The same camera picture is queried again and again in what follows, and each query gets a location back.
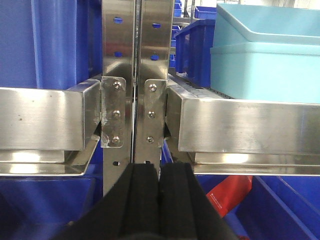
red package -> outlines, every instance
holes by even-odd
[[[206,195],[223,218],[247,196],[252,189],[252,176],[233,175],[215,186]]]

screw head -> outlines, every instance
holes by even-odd
[[[154,93],[155,91],[157,91],[157,85],[150,84],[149,85],[149,90],[150,90],[150,92]]]
[[[119,90],[119,89],[121,88],[121,82],[115,81],[115,82],[113,83],[113,87],[114,87],[115,89]]]
[[[152,136],[148,136],[148,137],[146,138],[146,142],[149,143],[149,144],[152,144],[154,141],[155,141],[155,140],[154,140],[154,138],[153,138]]]
[[[117,145],[120,142],[120,137],[114,136],[111,141],[113,144]]]
[[[121,112],[119,110],[114,110],[112,112],[112,117],[115,118],[115,119],[118,119],[121,117]]]
[[[148,116],[150,119],[154,119],[156,117],[156,113],[154,111],[149,111]]]

metal upright post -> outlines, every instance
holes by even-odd
[[[130,162],[159,168],[174,0],[102,1],[103,182]]]
[[[132,156],[136,0],[102,0],[103,191]]]
[[[159,169],[164,141],[173,0],[142,0],[137,62],[135,163]]]

blue storage crate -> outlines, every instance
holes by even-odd
[[[216,21],[198,20],[175,34],[176,71],[187,73],[196,85],[210,87],[210,48],[213,46]]]
[[[176,38],[175,38],[175,34],[176,34],[177,32],[179,32],[180,30],[181,30],[181,28],[180,28],[179,26],[173,25],[173,26],[172,26],[171,39],[175,40],[175,39],[176,39]]]
[[[222,182],[225,175],[197,176],[205,193]],[[254,177],[252,190],[224,219],[239,236],[251,240],[318,239],[282,199],[260,178]]]
[[[319,10],[218,5],[211,87],[236,99],[320,103],[318,22]]]
[[[98,73],[99,4],[99,0],[2,0],[0,86],[64,90],[86,80],[89,72]]]
[[[78,220],[93,203],[95,179],[0,179],[0,239],[48,240]]]
[[[176,56],[174,54],[170,54],[169,68],[175,68],[175,67],[176,67]]]
[[[171,40],[171,47],[176,47],[176,45],[177,45],[176,42],[177,42],[176,40],[172,39]]]
[[[172,164],[174,161],[172,159],[167,141],[163,141],[163,147],[161,148],[161,165]]]
[[[217,8],[210,6],[196,6],[194,9],[194,17],[196,19],[216,19]]]
[[[181,8],[180,8],[180,9],[174,9],[174,10],[173,10],[173,16],[174,16],[174,17],[181,17],[181,14],[182,14]]]
[[[320,239],[320,177],[264,176],[262,179]]]
[[[181,10],[181,6],[182,6],[181,2],[175,2],[174,3],[174,9],[180,9]]]

hole in metal post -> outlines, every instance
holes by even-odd
[[[158,61],[158,60],[159,60],[159,56],[156,55],[156,54],[154,54],[154,55],[152,55],[152,56],[150,57],[150,59],[151,59],[152,61]]]
[[[159,28],[161,28],[161,24],[160,23],[152,23],[152,27],[154,29],[159,29]]]
[[[124,21],[124,20],[123,20],[121,17],[118,17],[118,16],[116,16],[116,17],[113,19],[113,22],[114,22],[115,24],[122,24],[123,21]]]
[[[114,55],[116,58],[121,58],[121,57],[122,57],[122,52],[120,52],[120,51],[115,51],[115,52],[113,53],[113,55]]]

